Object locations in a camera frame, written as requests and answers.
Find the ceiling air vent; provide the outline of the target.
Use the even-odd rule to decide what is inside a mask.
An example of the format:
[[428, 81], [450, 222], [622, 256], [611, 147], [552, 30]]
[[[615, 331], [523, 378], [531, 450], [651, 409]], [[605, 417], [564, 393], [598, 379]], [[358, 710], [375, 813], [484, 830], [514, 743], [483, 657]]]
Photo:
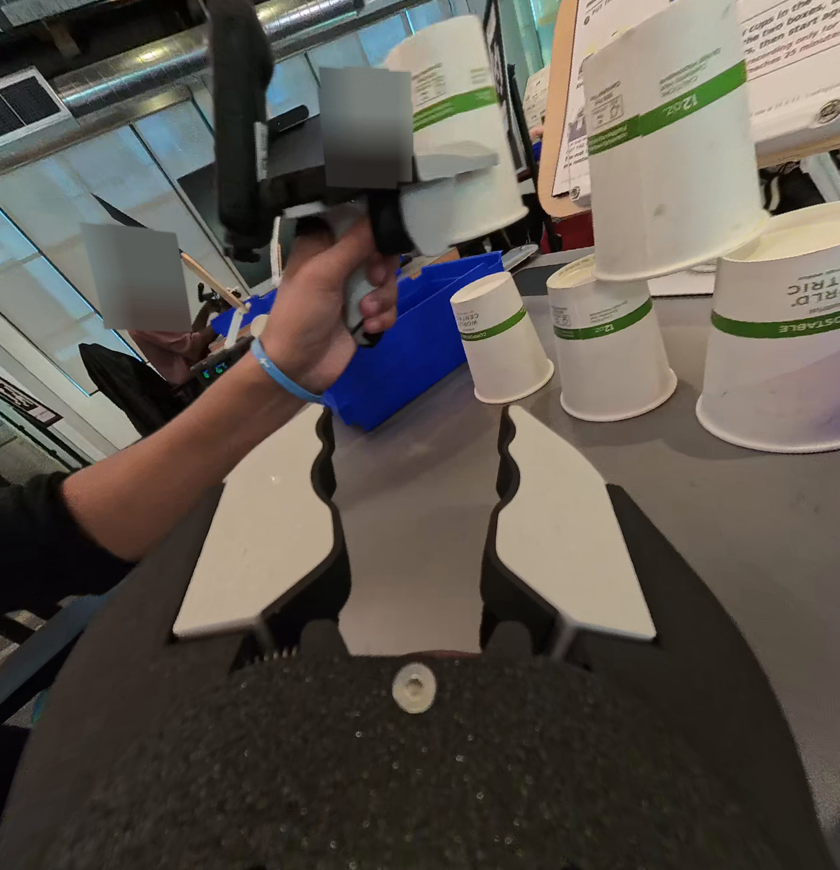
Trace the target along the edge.
[[34, 66], [0, 77], [0, 149], [77, 120]]

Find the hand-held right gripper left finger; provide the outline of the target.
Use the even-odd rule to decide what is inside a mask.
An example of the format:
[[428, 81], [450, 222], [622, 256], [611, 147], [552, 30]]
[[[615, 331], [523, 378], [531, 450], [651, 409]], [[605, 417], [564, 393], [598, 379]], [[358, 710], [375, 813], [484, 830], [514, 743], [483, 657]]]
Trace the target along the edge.
[[227, 476], [172, 633], [239, 634], [266, 658], [306, 625], [337, 622], [350, 593], [331, 412], [306, 406]]

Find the person's left forearm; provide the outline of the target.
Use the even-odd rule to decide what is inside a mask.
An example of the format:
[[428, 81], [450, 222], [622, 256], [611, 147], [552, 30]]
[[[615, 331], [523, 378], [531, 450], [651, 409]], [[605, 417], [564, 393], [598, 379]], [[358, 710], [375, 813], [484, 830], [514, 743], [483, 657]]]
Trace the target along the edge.
[[137, 562], [305, 404], [247, 355], [162, 429], [70, 476], [63, 502], [94, 543]]

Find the black and wood easel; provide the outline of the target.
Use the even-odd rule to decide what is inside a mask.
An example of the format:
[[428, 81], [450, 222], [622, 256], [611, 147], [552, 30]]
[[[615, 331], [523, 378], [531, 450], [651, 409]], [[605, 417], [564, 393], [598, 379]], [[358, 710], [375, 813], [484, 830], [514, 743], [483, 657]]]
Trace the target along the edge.
[[[98, 194], [92, 194], [95, 201], [97, 201], [100, 206], [103, 208], [107, 214], [117, 221], [121, 223], [121, 225], [125, 227], [136, 228], [139, 230], [148, 230], [145, 224], [140, 223], [135, 220], [131, 216], [125, 214], [121, 210], [117, 209], [111, 203], [107, 202], [105, 199], [98, 196]], [[222, 282], [220, 282], [217, 278], [215, 278], [207, 269], [205, 269], [197, 260], [195, 260], [192, 256], [188, 255], [183, 249], [178, 249], [180, 257], [184, 263], [184, 265], [192, 271], [200, 282], [203, 283], [204, 286], [207, 286], [212, 290], [215, 294], [218, 295], [220, 299], [224, 301], [229, 307], [234, 310], [238, 310], [241, 314], [248, 314], [250, 312], [250, 306], [241, 299], [241, 296], [237, 296], [237, 291], [232, 290], [225, 286]]]

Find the framed wall sign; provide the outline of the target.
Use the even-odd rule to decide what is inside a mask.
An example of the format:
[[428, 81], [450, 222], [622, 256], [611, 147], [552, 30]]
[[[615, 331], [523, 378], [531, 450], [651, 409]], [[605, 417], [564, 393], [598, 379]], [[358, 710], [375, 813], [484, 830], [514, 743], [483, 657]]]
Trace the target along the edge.
[[57, 411], [45, 406], [38, 399], [1, 376], [0, 399], [26, 419], [35, 421], [36, 424], [44, 428], [50, 428], [63, 420], [63, 416]]

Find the green banded white paper cup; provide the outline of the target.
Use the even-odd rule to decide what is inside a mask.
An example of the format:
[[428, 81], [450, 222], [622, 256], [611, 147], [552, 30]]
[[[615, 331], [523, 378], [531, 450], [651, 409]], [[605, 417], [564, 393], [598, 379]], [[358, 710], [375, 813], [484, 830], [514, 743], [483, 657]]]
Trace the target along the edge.
[[632, 419], [665, 403], [677, 378], [648, 283], [604, 281], [595, 265], [586, 256], [547, 279], [560, 405], [589, 422]]
[[762, 233], [735, 2], [680, 1], [583, 65], [595, 277], [663, 277]]
[[459, 289], [450, 306], [479, 401], [507, 405], [550, 381], [555, 366], [508, 271]]
[[840, 201], [719, 259], [696, 415], [754, 451], [840, 450]]
[[469, 140], [495, 149], [498, 165], [459, 175], [450, 247], [500, 231], [525, 217], [480, 21], [457, 16], [405, 38], [384, 61], [408, 73], [413, 146]]

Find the black hanging jacket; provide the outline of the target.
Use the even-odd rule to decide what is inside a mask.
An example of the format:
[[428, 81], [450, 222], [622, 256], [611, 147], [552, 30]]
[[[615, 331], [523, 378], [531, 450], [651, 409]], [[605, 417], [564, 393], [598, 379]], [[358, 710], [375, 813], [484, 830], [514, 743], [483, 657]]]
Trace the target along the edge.
[[184, 396], [134, 356], [99, 343], [80, 343], [78, 352], [97, 390], [147, 438], [186, 407]]

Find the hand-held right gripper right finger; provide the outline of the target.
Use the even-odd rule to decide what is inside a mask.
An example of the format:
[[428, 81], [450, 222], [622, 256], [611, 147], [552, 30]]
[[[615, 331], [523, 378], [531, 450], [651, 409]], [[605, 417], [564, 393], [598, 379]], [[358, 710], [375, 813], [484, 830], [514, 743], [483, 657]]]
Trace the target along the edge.
[[505, 622], [535, 654], [565, 658], [582, 634], [657, 636], [608, 484], [520, 406], [502, 410], [496, 503], [484, 543], [481, 647]]

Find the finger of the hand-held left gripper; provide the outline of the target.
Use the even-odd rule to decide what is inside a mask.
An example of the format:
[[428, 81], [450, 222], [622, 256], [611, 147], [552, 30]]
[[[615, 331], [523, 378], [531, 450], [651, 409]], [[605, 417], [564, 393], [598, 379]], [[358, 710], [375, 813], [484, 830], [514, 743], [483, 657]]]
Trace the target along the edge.
[[412, 249], [439, 256], [450, 247], [456, 198], [455, 180], [433, 180], [400, 189], [400, 215]]
[[497, 150], [475, 141], [455, 141], [444, 145], [415, 146], [412, 181], [431, 183], [459, 175], [490, 169], [498, 165]]

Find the black box green display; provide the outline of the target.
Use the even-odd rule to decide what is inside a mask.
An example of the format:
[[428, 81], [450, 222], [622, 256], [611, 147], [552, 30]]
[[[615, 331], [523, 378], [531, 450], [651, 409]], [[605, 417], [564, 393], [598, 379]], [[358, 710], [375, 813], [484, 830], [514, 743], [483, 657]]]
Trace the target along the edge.
[[190, 369], [191, 373], [201, 388], [207, 389], [227, 373], [250, 350], [253, 340], [252, 335], [246, 335], [237, 339], [230, 347], [223, 346], [222, 349], [193, 365]]

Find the person's left hand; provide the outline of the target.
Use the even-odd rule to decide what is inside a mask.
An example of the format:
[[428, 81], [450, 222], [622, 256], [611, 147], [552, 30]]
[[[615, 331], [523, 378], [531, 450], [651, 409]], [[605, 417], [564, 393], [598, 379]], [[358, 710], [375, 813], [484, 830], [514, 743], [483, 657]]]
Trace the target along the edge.
[[368, 218], [354, 220], [340, 237], [326, 223], [306, 220], [260, 339], [268, 358], [307, 392], [324, 394], [357, 351], [343, 315], [349, 278], [364, 268], [372, 290], [361, 300], [359, 331], [376, 335], [396, 321], [397, 266], [397, 257], [377, 251]]

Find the blue wristband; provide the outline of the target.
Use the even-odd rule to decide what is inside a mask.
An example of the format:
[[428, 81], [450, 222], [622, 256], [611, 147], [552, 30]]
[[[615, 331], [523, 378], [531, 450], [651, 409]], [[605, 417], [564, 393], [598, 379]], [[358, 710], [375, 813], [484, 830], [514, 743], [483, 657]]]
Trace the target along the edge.
[[250, 350], [261, 370], [287, 394], [306, 404], [326, 404], [325, 397], [322, 394], [316, 394], [306, 390], [305, 387], [300, 386], [290, 377], [285, 375], [266, 354], [259, 338], [253, 338]]

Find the blue plastic bin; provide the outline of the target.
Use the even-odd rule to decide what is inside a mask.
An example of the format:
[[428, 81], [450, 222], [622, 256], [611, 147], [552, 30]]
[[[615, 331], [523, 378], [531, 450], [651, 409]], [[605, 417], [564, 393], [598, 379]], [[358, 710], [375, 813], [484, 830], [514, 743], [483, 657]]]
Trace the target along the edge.
[[466, 362], [450, 299], [459, 290], [503, 270], [500, 252], [423, 267], [398, 280], [398, 316], [373, 347], [357, 350], [324, 395], [349, 426], [370, 431]]
[[210, 326], [215, 330], [218, 336], [226, 338], [231, 331], [240, 332], [243, 329], [250, 327], [254, 319], [261, 316], [268, 316], [273, 307], [277, 289], [274, 288], [270, 292], [262, 296], [253, 296], [245, 300], [246, 311], [241, 315], [239, 326], [234, 329], [233, 321], [239, 312], [235, 309], [224, 311], [215, 316], [210, 321]]

